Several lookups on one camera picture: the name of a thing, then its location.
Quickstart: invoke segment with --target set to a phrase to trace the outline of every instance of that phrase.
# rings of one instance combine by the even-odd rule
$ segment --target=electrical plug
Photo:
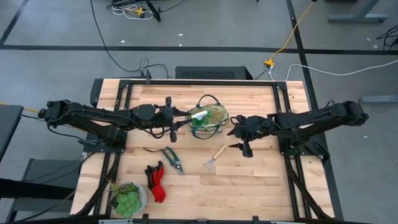
[[[270,66],[274,66],[274,63],[272,62],[272,59],[269,59],[264,62],[264,65],[266,65],[267,67],[270,67]]]

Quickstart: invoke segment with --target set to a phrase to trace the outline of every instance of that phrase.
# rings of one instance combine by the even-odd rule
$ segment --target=concrete floor
[[[292,0],[301,16],[310,1]],[[0,0],[0,34],[6,30],[22,0]],[[187,0],[162,15],[162,22],[129,21],[115,16],[105,6],[109,0],[93,0],[99,26],[107,45],[193,47],[281,47],[292,25],[285,1]],[[178,2],[159,1],[162,9]],[[389,13],[383,24],[330,24],[329,14],[342,14],[358,7],[353,2],[316,2],[299,25],[305,49],[382,50],[376,37],[397,25],[398,2],[381,1],[374,12]],[[89,45],[101,40],[91,15],[89,1],[30,0],[13,28],[6,45]],[[292,39],[288,48],[296,48]],[[139,59],[166,64],[174,77],[179,65],[244,65],[253,74],[263,71],[271,53],[255,52],[111,52],[126,68],[137,68]],[[351,72],[396,60],[397,56],[309,55],[308,64],[335,73]],[[283,80],[290,64],[300,63],[298,54],[279,54],[273,76]],[[128,77],[103,51],[0,50],[0,101],[43,108],[48,100],[69,99],[89,103],[94,78]],[[154,78],[165,77],[162,68],[150,70]],[[357,101],[363,95],[398,94],[398,63],[350,77],[310,72],[317,101]],[[267,75],[260,79],[268,80]],[[289,80],[303,80],[301,68],[293,68]],[[358,128],[341,127],[327,132],[345,220],[395,223],[398,219],[398,151],[395,138],[398,105],[364,105],[370,119]],[[84,137],[64,128],[64,133]],[[27,162],[35,159],[75,159],[82,147],[74,139],[48,132],[39,121],[21,119],[0,163],[0,177],[20,180]],[[0,201],[0,221],[10,200]]]

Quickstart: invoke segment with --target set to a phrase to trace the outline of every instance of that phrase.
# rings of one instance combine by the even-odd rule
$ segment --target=succulent
[[[129,192],[127,195],[119,194],[116,200],[118,202],[116,213],[124,218],[132,217],[132,214],[141,208],[139,195],[136,192]]]

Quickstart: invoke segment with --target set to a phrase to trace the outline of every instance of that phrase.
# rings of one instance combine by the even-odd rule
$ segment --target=wooden tabletop
[[[104,80],[98,108],[114,109],[118,83],[118,79]],[[303,83],[287,82],[287,86],[292,112],[308,111]],[[230,116],[266,117],[276,112],[271,87],[244,85],[134,85],[130,108],[148,103],[164,105],[166,96],[171,96],[173,106],[187,111],[195,107],[205,94],[216,96]],[[211,98],[203,100],[203,104],[210,103],[213,103]],[[170,142],[168,134],[162,139],[154,139],[143,131],[130,131],[119,165],[118,180],[120,183],[140,184],[148,194],[146,208],[133,218],[141,218],[143,213],[148,213],[149,218],[166,219],[252,220],[252,216],[257,215],[260,220],[293,220],[284,158],[279,152],[277,137],[268,136],[251,142],[253,158],[243,157],[239,149],[227,148],[212,170],[204,168],[203,164],[222,145],[239,142],[234,136],[226,135],[232,128],[229,123],[222,133],[209,140],[199,140],[192,136],[188,126],[184,126],[177,132],[175,143]],[[171,147],[178,155],[185,175],[178,175],[162,153],[142,149],[162,149],[165,146]],[[83,164],[71,214],[79,211],[98,187],[103,158],[104,154],[98,153]],[[144,170],[147,165],[156,166],[157,161],[162,161],[165,167],[162,186],[167,196],[163,203],[154,202],[154,196],[146,187]],[[324,212],[333,216],[321,161],[316,156],[302,156],[302,165],[308,191]],[[301,194],[298,190],[296,192],[300,216],[303,217]],[[104,195],[102,213],[108,192]],[[112,212],[112,217],[119,215]]]

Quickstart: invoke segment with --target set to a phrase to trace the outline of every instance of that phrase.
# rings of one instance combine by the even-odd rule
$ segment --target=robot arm
[[[190,120],[174,123],[174,116],[186,115],[190,113],[171,107],[171,97],[167,97],[164,106],[145,104],[121,111],[98,109],[68,100],[49,101],[47,109],[40,110],[39,118],[43,118],[47,126],[56,128],[58,125],[68,124],[97,135],[98,139],[106,144],[113,144],[117,142],[119,130],[130,131],[136,128],[151,134],[154,138],[161,138],[165,132],[170,131],[170,140],[175,142],[177,129]],[[94,121],[109,125],[103,126]],[[163,131],[154,134],[152,128],[162,128]]]
[[[307,142],[310,137],[323,133],[341,125],[360,126],[369,118],[361,105],[352,101],[344,103],[332,102],[322,109],[304,113],[276,113],[269,114],[267,118],[250,116],[248,118],[238,115],[232,117],[235,125],[228,135],[234,134],[243,140],[243,144],[235,144],[230,147],[238,147],[244,157],[252,157],[252,149],[249,142],[269,135],[287,136],[289,146],[295,147]]]

